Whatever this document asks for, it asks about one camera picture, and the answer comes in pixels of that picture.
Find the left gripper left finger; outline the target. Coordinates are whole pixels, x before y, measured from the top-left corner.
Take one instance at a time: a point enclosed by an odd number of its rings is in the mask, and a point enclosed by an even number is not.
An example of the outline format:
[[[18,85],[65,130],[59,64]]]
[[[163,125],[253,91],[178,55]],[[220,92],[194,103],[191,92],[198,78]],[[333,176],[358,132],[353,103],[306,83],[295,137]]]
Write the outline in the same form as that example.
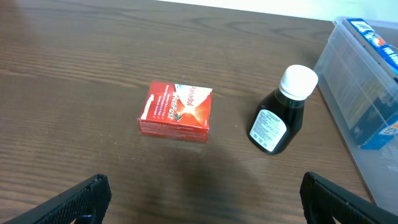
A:
[[[111,197],[107,176],[96,174],[7,223],[101,223]]]

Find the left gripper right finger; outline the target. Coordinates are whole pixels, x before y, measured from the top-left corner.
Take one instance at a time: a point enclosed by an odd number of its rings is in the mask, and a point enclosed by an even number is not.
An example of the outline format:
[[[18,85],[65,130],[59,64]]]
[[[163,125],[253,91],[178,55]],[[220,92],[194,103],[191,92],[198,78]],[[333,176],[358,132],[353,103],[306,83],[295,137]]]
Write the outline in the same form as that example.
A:
[[[397,215],[314,172],[305,173],[300,197],[308,224],[397,224]]]

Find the dark bottle white cap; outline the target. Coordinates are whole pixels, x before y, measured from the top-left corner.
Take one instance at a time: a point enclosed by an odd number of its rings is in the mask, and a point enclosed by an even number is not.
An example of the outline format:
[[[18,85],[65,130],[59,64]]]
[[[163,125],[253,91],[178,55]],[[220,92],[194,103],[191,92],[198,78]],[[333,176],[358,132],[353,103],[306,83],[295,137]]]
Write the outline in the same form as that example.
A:
[[[317,74],[303,65],[286,68],[279,86],[258,104],[247,128],[248,139],[262,152],[283,152],[300,131],[305,100],[318,84]]]

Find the blue medicine box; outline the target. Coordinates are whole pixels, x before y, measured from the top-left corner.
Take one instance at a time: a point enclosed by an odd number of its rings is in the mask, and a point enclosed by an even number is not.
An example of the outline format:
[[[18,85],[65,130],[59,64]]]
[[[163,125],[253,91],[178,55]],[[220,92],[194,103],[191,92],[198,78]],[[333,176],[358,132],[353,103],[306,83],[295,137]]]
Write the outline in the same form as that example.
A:
[[[361,81],[371,106],[351,134],[361,149],[380,150],[397,137],[397,51],[363,19],[346,19],[345,26],[377,63],[369,80]]]

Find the red Panadol box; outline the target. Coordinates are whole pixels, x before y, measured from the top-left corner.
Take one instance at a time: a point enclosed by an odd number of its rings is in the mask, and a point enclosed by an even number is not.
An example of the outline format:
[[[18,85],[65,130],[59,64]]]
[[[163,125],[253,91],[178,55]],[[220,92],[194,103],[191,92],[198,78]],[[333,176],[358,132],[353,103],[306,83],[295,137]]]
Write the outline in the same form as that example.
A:
[[[212,93],[207,87],[152,82],[137,119],[140,133],[207,142]]]

